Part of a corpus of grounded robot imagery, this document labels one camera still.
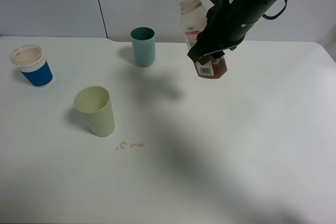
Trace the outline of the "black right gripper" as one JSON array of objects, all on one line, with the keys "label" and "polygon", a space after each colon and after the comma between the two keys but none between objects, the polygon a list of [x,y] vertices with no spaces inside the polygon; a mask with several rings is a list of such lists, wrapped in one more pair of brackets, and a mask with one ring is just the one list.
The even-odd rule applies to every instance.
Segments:
[{"label": "black right gripper", "polygon": [[262,0],[219,0],[207,13],[207,25],[188,56],[201,65],[220,59],[223,50],[237,47],[262,17]]}]

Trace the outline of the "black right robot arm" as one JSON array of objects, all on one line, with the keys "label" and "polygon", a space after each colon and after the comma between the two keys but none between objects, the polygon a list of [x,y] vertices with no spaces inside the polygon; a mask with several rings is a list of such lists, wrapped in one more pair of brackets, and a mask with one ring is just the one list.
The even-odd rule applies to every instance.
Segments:
[{"label": "black right robot arm", "polygon": [[206,27],[187,54],[194,63],[204,65],[211,58],[223,56],[226,49],[235,50],[260,18],[278,18],[278,15],[265,14],[277,0],[210,1],[213,6],[206,14]]}]

